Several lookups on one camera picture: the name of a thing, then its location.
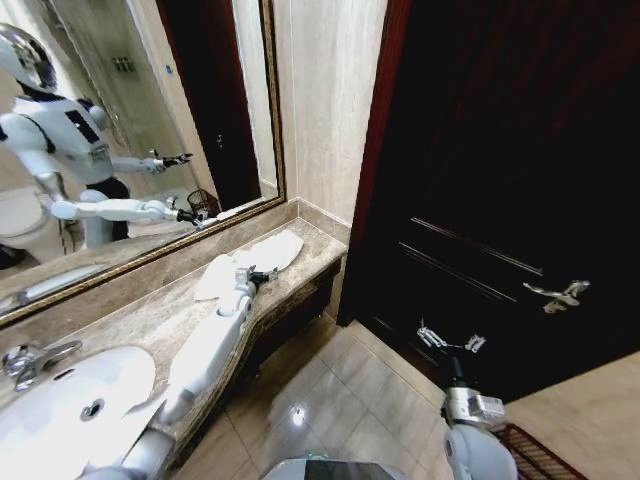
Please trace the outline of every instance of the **toilet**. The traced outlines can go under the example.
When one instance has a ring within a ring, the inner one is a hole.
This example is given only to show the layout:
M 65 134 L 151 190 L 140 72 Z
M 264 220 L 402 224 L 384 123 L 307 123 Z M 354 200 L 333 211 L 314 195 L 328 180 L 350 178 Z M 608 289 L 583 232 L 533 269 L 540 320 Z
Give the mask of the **toilet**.
M 39 195 L 36 187 L 0 192 L 0 243 L 27 250 L 38 262 L 45 263 L 65 255 L 71 237 L 42 207 Z

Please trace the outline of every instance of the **dark wooden door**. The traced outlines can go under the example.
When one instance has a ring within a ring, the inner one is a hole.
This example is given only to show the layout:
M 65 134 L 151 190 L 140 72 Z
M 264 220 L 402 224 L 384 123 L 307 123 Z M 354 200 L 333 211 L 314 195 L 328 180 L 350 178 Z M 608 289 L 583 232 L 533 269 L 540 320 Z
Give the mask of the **dark wooden door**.
M 640 4 L 409 4 L 389 3 L 342 313 L 443 386 L 419 320 L 485 336 L 470 367 L 505 400 L 636 351 Z M 592 286 L 553 315 L 523 286 L 572 280 Z
M 259 198 L 231 0 L 157 4 L 222 209 Z

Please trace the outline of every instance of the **sink drain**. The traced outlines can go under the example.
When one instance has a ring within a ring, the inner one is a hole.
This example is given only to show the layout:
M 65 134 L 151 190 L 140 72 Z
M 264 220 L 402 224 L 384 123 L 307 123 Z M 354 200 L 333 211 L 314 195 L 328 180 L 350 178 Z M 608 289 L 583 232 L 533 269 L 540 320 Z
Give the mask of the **sink drain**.
M 82 420 L 83 422 L 93 420 L 102 411 L 103 407 L 104 400 L 102 400 L 101 398 L 94 400 L 91 405 L 82 409 L 82 412 L 80 413 L 80 420 Z

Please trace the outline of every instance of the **gold mirror frame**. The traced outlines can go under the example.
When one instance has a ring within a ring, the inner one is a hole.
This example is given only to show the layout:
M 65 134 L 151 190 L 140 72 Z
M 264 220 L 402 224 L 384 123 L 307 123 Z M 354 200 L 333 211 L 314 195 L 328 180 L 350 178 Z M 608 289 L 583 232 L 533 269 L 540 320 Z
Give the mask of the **gold mirror frame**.
M 278 68 L 276 61 L 276 37 L 275 24 L 273 20 L 273 0 L 257 0 L 260 5 L 260 20 L 262 24 L 262 39 L 265 52 L 265 66 L 267 71 L 267 88 L 269 90 L 269 106 L 271 107 L 271 129 L 273 132 L 273 148 L 276 160 L 276 174 L 278 177 L 278 196 L 267 200 L 264 203 L 250 207 L 247 211 L 224 220 L 216 225 L 206 227 L 204 230 L 190 234 L 187 237 L 175 240 L 163 247 L 157 248 L 151 252 L 140 255 L 129 262 L 117 265 L 108 270 L 100 272 L 92 277 L 77 282 L 67 288 L 63 288 L 46 297 L 35 300 L 34 302 L 20 307 L 16 310 L 8 312 L 0 316 L 0 329 L 6 328 L 18 321 L 42 311 L 54 304 L 63 302 L 64 300 L 74 297 L 91 288 L 95 288 L 109 280 L 130 272 L 138 267 L 146 265 L 160 257 L 176 252 L 184 247 L 193 245 L 194 243 L 215 235 L 217 232 L 225 230 L 229 227 L 239 224 L 240 222 L 258 215 L 270 208 L 284 203 L 287 200 L 284 178 L 284 153 L 282 147 L 282 122 L 280 117 L 280 93 L 278 91 Z

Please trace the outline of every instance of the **door frame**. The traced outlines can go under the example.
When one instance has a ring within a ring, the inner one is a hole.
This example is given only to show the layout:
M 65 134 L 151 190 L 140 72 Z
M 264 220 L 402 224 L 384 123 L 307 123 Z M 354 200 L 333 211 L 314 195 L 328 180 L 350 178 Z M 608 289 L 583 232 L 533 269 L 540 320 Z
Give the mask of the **door frame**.
M 373 198 L 375 180 L 384 144 L 387 119 L 396 85 L 405 32 L 413 0 L 388 0 L 385 13 L 380 53 L 373 87 L 367 136 L 362 156 L 358 195 L 349 240 L 349 256 L 345 266 L 338 325 L 346 326 L 353 320 L 357 297 L 355 272 L 362 258 L 362 247 Z

